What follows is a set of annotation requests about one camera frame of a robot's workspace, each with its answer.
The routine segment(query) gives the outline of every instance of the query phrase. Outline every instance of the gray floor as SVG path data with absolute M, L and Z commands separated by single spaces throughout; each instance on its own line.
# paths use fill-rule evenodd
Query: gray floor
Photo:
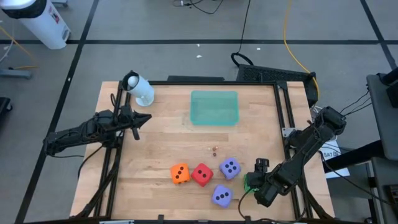
M 92 3 L 93 0 L 70 0 L 68 9 L 60 9 L 72 29 L 73 40 L 80 39 Z M 240 39 L 247 3 L 247 0 L 226 0 L 216 14 L 209 16 L 194 8 L 173 7 L 172 0 L 100 0 L 87 39 Z M 201 7 L 211 10 L 217 4 L 218 1 L 204 0 Z M 369 1 L 368 4 L 384 38 L 398 39 L 398 25 L 393 16 L 397 1 Z M 286 8 L 286 0 L 252 0 L 244 38 L 282 39 Z M 11 31 L 11 20 L 4 14 L 0 14 L 0 19 L 0 25 Z M 14 25 L 17 39 L 35 39 L 18 22 Z M 377 40 L 359 0 L 296 0 L 287 36 L 296 40 Z M 0 39 L 7 38 L 1 34 Z M 0 96 L 10 97 L 14 104 L 0 131 L 1 223 L 15 220 L 77 45 L 68 45 L 62 50 L 48 50 L 43 45 L 25 44 L 24 47 L 37 58 L 39 68 L 32 70 L 34 77 L 31 80 L 0 79 Z M 169 75 L 235 80 L 238 70 L 229 55 L 238 47 L 238 44 L 86 44 L 57 130 L 77 126 L 89 118 L 94 112 L 101 82 L 120 80 L 132 69 L 149 80 L 166 80 Z M 290 47 L 306 67 L 317 73 L 321 89 L 318 106 L 341 109 L 366 92 L 366 75 L 391 70 L 378 44 Z M 398 58 L 398 46 L 388 48 L 393 57 Z M 256 65 L 301 71 L 281 44 L 246 44 L 241 52 Z M 31 64 L 14 46 L 2 68 Z M 348 117 L 346 131 L 338 141 L 342 146 L 358 147 L 377 139 L 376 122 L 369 107 Z M 83 154 L 83 150 L 84 147 L 76 147 L 63 154 Z M 47 159 L 26 221 L 68 217 L 81 161 L 80 158 Z M 340 184 L 334 183 L 336 181 L 339 180 L 330 182 L 336 216 L 352 221 L 368 217 L 366 199 L 361 195 L 339 194 L 341 191 L 335 186 Z

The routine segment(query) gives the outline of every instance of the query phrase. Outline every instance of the orange die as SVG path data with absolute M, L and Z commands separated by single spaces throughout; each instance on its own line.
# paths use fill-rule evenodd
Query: orange die
M 189 175 L 188 165 L 185 163 L 177 164 L 170 169 L 172 173 L 172 180 L 175 184 L 181 184 L 191 180 Z

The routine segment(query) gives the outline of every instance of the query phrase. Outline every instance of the yellow cable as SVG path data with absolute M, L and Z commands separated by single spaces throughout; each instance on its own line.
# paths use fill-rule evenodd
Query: yellow cable
M 30 69 L 30 68 L 38 68 L 38 66 L 35 66 L 35 65 L 28 65 L 28 66 L 15 67 L 15 68 L 13 68 L 13 69 Z
M 2 26 L 0 26 L 0 30 L 8 37 L 10 38 L 21 50 L 23 50 L 33 62 L 36 62 L 35 57 L 27 51 L 23 46 L 21 46 Z M 14 69 L 27 69 L 27 68 L 37 68 L 38 66 L 34 65 L 29 65 L 29 66 L 21 66 L 21 67 L 16 67 Z
M 294 56 L 293 52 L 290 50 L 289 46 L 287 45 L 286 42 L 286 27 L 287 27 L 287 19 L 289 18 L 289 12 L 290 12 L 290 8 L 292 7 L 292 3 L 293 0 L 289 0 L 289 5 L 287 6 L 287 10 L 286 10 L 286 14 L 285 14 L 285 20 L 284 20 L 284 44 L 285 47 L 287 49 L 287 51 L 289 51 L 289 54 L 292 56 L 292 58 L 298 63 L 298 65 L 300 65 L 308 74 L 311 73 L 310 70 L 308 70 L 303 64 L 301 64 L 299 62 L 299 60 L 297 60 L 297 58 Z M 315 84 L 315 87 L 317 88 L 317 95 L 318 95 L 318 100 L 320 97 L 320 91 L 319 91 L 319 86 L 318 86 L 318 82 L 315 79 L 315 77 L 312 77 L 312 80 Z

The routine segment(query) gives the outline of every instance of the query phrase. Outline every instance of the white sign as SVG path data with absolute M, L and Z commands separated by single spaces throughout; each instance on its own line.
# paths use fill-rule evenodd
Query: white sign
M 341 154 L 340 148 L 337 145 L 336 141 L 328 141 L 324 143 L 324 145 L 320 148 L 320 151 L 323 153 L 323 157 L 325 160 L 329 160 Z M 349 171 L 347 168 L 343 168 L 336 171 L 343 177 L 349 176 Z M 335 178 L 339 177 L 339 175 L 335 174 L 333 171 L 326 174 L 326 178 Z

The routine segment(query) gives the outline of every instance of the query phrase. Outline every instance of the teal plastic bin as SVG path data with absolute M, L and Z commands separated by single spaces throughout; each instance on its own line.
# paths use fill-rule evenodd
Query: teal plastic bin
M 239 121 L 235 91 L 191 92 L 191 122 L 194 125 L 232 126 Z

